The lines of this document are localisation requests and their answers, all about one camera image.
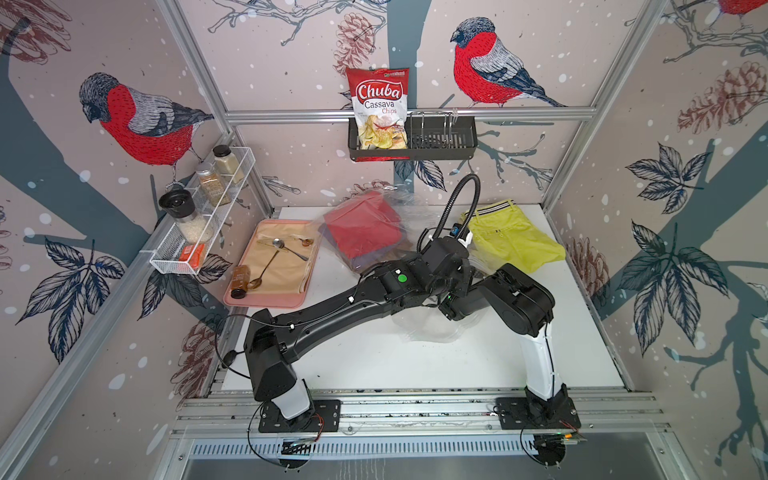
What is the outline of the spice jar rear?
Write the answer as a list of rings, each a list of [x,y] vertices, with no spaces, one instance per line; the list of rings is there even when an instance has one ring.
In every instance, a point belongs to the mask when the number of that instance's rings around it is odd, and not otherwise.
[[[212,152],[215,168],[220,176],[231,180],[233,183],[239,183],[245,178],[239,160],[229,146],[217,145]]]

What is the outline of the spice jar middle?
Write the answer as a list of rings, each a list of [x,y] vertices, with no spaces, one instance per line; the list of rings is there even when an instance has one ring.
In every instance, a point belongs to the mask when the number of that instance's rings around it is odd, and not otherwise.
[[[199,178],[201,189],[213,207],[226,205],[230,202],[225,184],[211,165],[199,165],[196,169],[196,174]]]

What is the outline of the red garment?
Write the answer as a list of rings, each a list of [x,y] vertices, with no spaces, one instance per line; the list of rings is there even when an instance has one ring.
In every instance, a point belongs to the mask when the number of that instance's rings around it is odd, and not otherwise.
[[[323,215],[323,225],[338,252],[350,260],[394,247],[404,236],[400,215],[379,191],[343,202]]]

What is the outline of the metal spoon on tray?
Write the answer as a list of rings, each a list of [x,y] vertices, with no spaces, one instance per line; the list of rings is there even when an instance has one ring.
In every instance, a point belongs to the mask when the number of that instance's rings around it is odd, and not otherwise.
[[[287,251],[289,253],[292,253],[293,255],[295,255],[297,258],[301,259],[304,262],[307,262],[309,260],[309,258],[307,256],[302,255],[302,254],[294,251],[293,249],[289,248],[285,244],[285,242],[282,239],[280,239],[280,238],[274,238],[271,241],[271,244],[272,244],[273,247],[277,248],[278,250]]]

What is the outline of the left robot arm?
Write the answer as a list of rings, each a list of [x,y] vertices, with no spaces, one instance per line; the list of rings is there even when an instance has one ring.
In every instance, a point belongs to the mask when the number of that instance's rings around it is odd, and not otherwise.
[[[467,248],[443,237],[420,252],[374,265],[354,287],[315,305],[277,316],[266,308],[257,311],[249,317],[244,343],[254,399],[274,403],[287,420],[304,415],[311,401],[293,363],[365,322],[424,307],[430,298],[464,295],[471,278]]]

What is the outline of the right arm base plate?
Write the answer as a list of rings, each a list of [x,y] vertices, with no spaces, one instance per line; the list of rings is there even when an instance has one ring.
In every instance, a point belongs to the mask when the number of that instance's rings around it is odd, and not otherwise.
[[[494,412],[499,416],[503,430],[547,430],[582,427],[571,398],[540,401],[523,397],[497,398]]]

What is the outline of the tan cloth on tray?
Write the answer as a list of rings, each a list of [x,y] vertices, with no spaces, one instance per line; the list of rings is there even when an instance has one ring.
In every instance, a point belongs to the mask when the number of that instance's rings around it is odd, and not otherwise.
[[[317,231],[308,221],[263,220],[246,248],[241,265],[248,265],[251,280],[259,276],[264,266],[278,250],[271,241],[282,239],[294,251],[309,258],[307,262],[292,253],[280,251],[263,277],[263,283],[248,294],[301,295],[305,293],[319,246]]]

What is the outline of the clear plastic vacuum bag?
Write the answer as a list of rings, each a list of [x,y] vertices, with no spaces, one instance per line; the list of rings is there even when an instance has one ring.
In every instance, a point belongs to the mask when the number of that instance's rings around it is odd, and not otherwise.
[[[326,213],[337,208],[343,202],[370,191],[383,193],[390,205],[400,215],[404,234],[403,240],[400,243],[405,241],[411,242],[414,247],[411,252],[417,250],[419,242],[423,244],[427,242],[425,239],[420,239],[424,229],[429,230],[426,234],[428,237],[434,234],[434,227],[437,225],[442,214],[442,209],[438,206],[429,206],[422,198],[388,184],[379,188],[358,190],[344,197],[338,205]],[[348,259],[338,252],[337,247],[330,239],[330,235],[324,232],[323,215],[314,221],[315,228],[322,234],[328,247],[346,265],[346,260]],[[401,335],[410,341],[449,343],[458,339],[466,330],[474,327],[481,321],[482,317],[481,313],[472,313],[458,323],[452,324],[437,312],[436,299],[432,297],[419,308],[394,314],[392,321],[402,330]]]

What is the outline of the Chuba cassava chips bag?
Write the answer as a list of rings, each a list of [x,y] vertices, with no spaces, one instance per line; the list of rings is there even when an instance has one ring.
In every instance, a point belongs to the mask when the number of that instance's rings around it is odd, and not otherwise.
[[[407,148],[408,69],[346,69],[362,150]]]

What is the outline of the yellow green garment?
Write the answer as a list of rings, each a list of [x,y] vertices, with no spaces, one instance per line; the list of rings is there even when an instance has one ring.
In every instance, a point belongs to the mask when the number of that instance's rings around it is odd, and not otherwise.
[[[478,208],[468,224],[470,257],[492,272],[509,263],[531,275],[563,261],[565,248],[538,229],[511,200]]]

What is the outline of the purple folded garment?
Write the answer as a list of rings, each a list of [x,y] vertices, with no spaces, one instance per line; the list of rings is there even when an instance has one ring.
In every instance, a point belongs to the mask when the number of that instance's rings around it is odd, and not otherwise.
[[[363,254],[356,258],[348,259],[346,260],[346,265],[353,272],[361,273],[367,268],[378,263],[402,258],[413,249],[413,244],[409,241],[405,241],[398,245],[393,245],[392,247],[383,248]]]

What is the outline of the small orange box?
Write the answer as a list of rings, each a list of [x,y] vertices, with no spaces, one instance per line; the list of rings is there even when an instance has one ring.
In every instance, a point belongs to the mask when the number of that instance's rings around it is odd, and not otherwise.
[[[182,248],[178,261],[187,264],[192,270],[197,270],[204,261],[206,244],[189,244]]]

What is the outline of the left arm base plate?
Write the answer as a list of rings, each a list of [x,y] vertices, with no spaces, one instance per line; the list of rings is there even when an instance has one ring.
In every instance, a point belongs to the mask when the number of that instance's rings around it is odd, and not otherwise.
[[[341,401],[337,399],[313,400],[308,412],[293,420],[282,416],[273,402],[265,402],[259,420],[259,433],[325,433],[337,432],[341,413]]]

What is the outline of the brown spoon on tray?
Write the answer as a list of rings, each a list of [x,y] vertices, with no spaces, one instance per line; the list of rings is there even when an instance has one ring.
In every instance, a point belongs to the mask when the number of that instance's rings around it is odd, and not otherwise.
[[[267,272],[267,270],[269,269],[269,267],[271,266],[271,264],[273,263],[273,261],[275,260],[275,258],[277,257],[277,255],[278,255],[279,253],[280,253],[280,251],[279,251],[279,250],[276,250],[276,251],[273,253],[273,255],[272,255],[272,257],[270,258],[270,260],[267,262],[267,264],[266,264],[266,265],[264,266],[264,268],[262,269],[262,271],[261,271],[261,273],[259,274],[259,276],[258,276],[258,277],[256,277],[255,279],[251,280],[251,281],[248,283],[248,286],[249,286],[249,289],[250,289],[250,290],[255,290],[255,289],[257,289],[257,288],[259,288],[259,287],[261,286],[261,284],[263,283],[263,277],[264,277],[265,273]]]

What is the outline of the amber bottle on tray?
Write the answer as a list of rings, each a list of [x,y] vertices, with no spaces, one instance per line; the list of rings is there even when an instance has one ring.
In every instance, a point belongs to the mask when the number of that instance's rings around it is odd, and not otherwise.
[[[248,265],[239,265],[233,270],[230,284],[230,296],[233,299],[243,299],[249,290],[251,270]]]

